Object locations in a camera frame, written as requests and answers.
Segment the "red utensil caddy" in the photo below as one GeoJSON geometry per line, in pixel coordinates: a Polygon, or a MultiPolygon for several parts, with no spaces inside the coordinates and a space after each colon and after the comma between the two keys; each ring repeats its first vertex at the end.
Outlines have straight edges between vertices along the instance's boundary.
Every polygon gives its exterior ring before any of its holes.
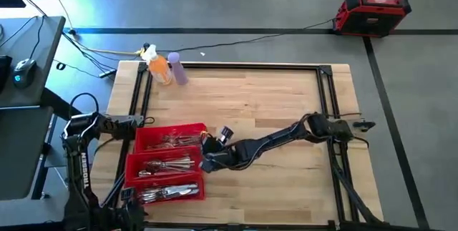
{"type": "Polygon", "coordinates": [[[178,200],[203,200],[205,189],[203,173],[199,165],[202,162],[200,151],[200,135],[206,131],[203,123],[184,124],[171,127],[144,127],[138,128],[135,137],[134,152],[126,159],[125,187],[134,187],[137,193],[153,187],[166,187],[171,185],[197,184],[199,192],[194,195],[180,196],[169,200],[158,200],[152,203],[169,202],[178,200]],[[186,145],[172,146],[167,139],[171,137],[199,137],[186,145]],[[139,171],[145,169],[147,162],[189,157],[194,164],[186,172],[165,170],[147,177],[139,177],[139,171]]]}

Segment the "desk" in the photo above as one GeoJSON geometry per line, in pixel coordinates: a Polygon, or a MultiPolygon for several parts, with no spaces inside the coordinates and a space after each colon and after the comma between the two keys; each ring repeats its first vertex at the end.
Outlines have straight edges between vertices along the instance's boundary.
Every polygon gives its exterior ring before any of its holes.
{"type": "MultiPolygon", "coordinates": [[[[4,28],[4,39],[0,42],[8,39],[27,20],[0,19],[0,24],[4,28]]],[[[32,19],[18,34],[0,48],[1,55],[8,55],[13,59],[11,68],[16,66],[21,60],[30,57],[32,48],[38,39],[38,28],[41,21],[41,17],[32,19]]],[[[65,18],[62,16],[45,17],[42,30],[40,31],[40,42],[33,58],[37,66],[34,81],[25,89],[17,89],[13,85],[10,72],[4,90],[0,93],[0,108],[37,105],[51,106],[56,115],[69,120],[69,104],[54,92],[45,88],[64,23],[65,18]]],[[[73,109],[73,111],[75,114],[81,114],[76,109],[73,109]]]]}
{"type": "Polygon", "coordinates": [[[44,138],[51,116],[50,107],[0,111],[0,176],[4,179],[0,200],[21,199],[29,194],[40,154],[49,146],[44,146],[44,138]]]}
{"type": "MultiPolygon", "coordinates": [[[[137,66],[138,62],[120,62],[109,114],[129,112],[137,66]]],[[[332,71],[340,113],[358,112],[349,66],[333,64],[332,71]]],[[[236,141],[262,137],[290,125],[306,112],[321,111],[313,72],[188,69],[187,74],[190,82],[183,87],[153,82],[147,116],[156,119],[154,126],[204,122],[209,132],[217,134],[227,125],[234,131],[232,141],[236,141]]],[[[140,102],[146,78],[142,80],[140,102]]],[[[121,142],[113,142],[94,159],[92,189],[99,198],[107,195],[114,182],[120,147],[121,142]]],[[[352,142],[348,154],[356,191],[382,219],[366,145],[352,142]]],[[[206,200],[146,207],[147,220],[287,225],[326,225],[328,220],[337,220],[325,144],[291,142],[264,153],[244,171],[225,169],[204,178],[206,200]]],[[[348,199],[342,193],[345,214],[349,216],[348,199]]]]}
{"type": "MultiPolygon", "coordinates": [[[[0,19],[0,24],[4,29],[4,38],[0,43],[8,39],[27,20],[0,19]]],[[[14,173],[14,177],[6,181],[9,185],[2,186],[0,200],[18,199],[28,195],[36,172],[36,163],[40,154],[43,154],[34,192],[31,195],[32,199],[41,197],[47,175],[47,168],[44,167],[46,152],[50,149],[49,142],[44,143],[44,138],[52,112],[65,120],[69,119],[69,104],[45,87],[64,28],[65,18],[53,16],[45,17],[43,20],[43,27],[39,34],[40,42],[33,57],[37,65],[34,81],[26,89],[17,89],[13,85],[12,71],[10,71],[5,87],[0,93],[0,172],[4,173],[2,177],[8,176],[8,173],[14,173]],[[30,106],[37,108],[17,109],[30,106]]],[[[8,55],[13,59],[11,68],[21,60],[30,57],[32,48],[38,40],[38,29],[41,22],[41,17],[32,19],[0,48],[0,54],[8,55]]],[[[74,114],[81,113],[75,108],[72,108],[72,111],[74,114]]]]}

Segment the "computer mouse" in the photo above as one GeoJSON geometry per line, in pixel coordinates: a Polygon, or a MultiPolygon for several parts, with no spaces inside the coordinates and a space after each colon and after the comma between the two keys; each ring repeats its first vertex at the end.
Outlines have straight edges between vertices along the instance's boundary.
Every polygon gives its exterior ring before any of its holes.
{"type": "Polygon", "coordinates": [[[27,88],[33,81],[36,70],[36,61],[25,59],[20,61],[13,69],[13,84],[16,88],[27,88]]]}

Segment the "floor stripe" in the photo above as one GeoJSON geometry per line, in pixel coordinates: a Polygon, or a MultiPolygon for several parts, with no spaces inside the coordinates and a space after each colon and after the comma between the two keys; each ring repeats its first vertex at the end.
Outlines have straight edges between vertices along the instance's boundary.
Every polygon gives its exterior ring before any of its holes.
{"type": "MultiPolygon", "coordinates": [[[[332,34],[332,29],[301,28],[98,28],[74,29],[78,34],[332,34]]],[[[390,35],[458,35],[458,29],[396,29],[390,35]]]]}
{"type": "Polygon", "coordinates": [[[374,76],[377,92],[379,93],[381,107],[384,110],[391,139],[393,140],[394,150],[396,151],[396,156],[399,161],[399,166],[401,167],[402,176],[404,177],[407,192],[409,193],[410,201],[414,209],[416,222],[420,228],[429,229],[429,223],[427,216],[424,213],[422,200],[420,199],[418,189],[416,188],[414,176],[409,165],[409,160],[407,159],[406,151],[401,140],[401,135],[399,134],[396,120],[394,118],[393,109],[391,108],[388,94],[386,93],[385,85],[381,78],[381,73],[375,57],[374,48],[372,47],[371,38],[364,37],[363,41],[366,48],[367,57],[369,59],[369,64],[371,65],[372,75],[374,76]]]}

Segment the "red portable device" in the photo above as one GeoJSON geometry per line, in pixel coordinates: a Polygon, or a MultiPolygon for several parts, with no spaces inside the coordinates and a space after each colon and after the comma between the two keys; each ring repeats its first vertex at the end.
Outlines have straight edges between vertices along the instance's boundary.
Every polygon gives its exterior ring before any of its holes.
{"type": "Polygon", "coordinates": [[[345,0],[333,20],[336,34],[383,37],[411,12],[409,0],[345,0]]]}

